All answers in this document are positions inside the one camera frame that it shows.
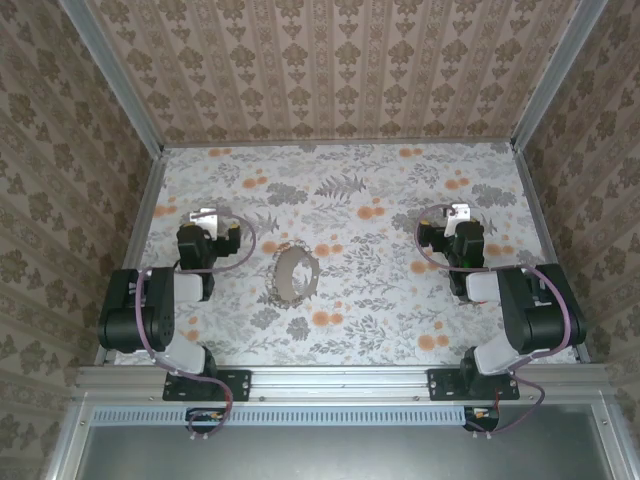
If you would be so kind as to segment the black connector box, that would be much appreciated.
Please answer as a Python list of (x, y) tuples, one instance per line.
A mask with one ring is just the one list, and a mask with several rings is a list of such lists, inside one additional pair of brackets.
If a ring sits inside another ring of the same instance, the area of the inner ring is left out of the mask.
[(465, 407), (463, 428), (470, 432), (493, 432), (499, 423), (497, 407)]
[(225, 408), (190, 408), (185, 413), (186, 429), (193, 439), (206, 439), (225, 421), (225, 416)]

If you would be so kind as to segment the grey metal panel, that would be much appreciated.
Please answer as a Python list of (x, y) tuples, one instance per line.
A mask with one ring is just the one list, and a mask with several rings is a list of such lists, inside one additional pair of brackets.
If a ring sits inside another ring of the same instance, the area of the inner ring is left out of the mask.
[(461, 427), (98, 427), (79, 480), (612, 480), (589, 411), (543, 407), (491, 438)]

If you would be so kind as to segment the aluminium table side rail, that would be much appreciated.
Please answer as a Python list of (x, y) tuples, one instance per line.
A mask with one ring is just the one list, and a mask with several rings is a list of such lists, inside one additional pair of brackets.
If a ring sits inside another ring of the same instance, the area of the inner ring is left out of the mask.
[(529, 209), (532, 215), (533, 223), (540, 241), (543, 257), (551, 263), (558, 263), (558, 256), (553, 246), (551, 235), (544, 218), (540, 201), (536, 194), (535, 186), (527, 167), (524, 154), (521, 150), (514, 150), (514, 161), (519, 172), (524, 193), (527, 198)]
[(158, 196), (163, 185), (167, 158), (163, 150), (153, 159), (131, 237), (123, 260), (123, 269), (138, 269), (152, 223)]

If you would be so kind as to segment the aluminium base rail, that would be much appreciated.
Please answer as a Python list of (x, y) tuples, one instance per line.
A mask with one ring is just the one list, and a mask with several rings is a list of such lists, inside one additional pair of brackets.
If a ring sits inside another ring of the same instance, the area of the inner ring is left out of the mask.
[[(430, 401), (427, 366), (276, 367), (251, 366), (250, 405), (426, 404)], [(517, 371), (518, 404), (538, 397), (532, 382), (546, 392), (547, 404), (591, 404), (614, 389), (599, 364), (534, 364)], [(158, 405), (165, 373), (151, 366), (84, 367), (72, 399), (94, 405)]]

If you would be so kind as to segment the aluminium frame post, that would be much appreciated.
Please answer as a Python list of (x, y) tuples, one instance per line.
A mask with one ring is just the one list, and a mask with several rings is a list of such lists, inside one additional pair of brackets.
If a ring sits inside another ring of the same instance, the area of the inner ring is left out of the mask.
[(515, 152), (524, 151), (607, 3), (580, 0), (514, 129), (511, 143)]
[(146, 112), (122, 62), (107, 39), (85, 0), (60, 0), (60, 3), (101, 70), (120, 106), (136, 130), (153, 160), (162, 155), (164, 141)]

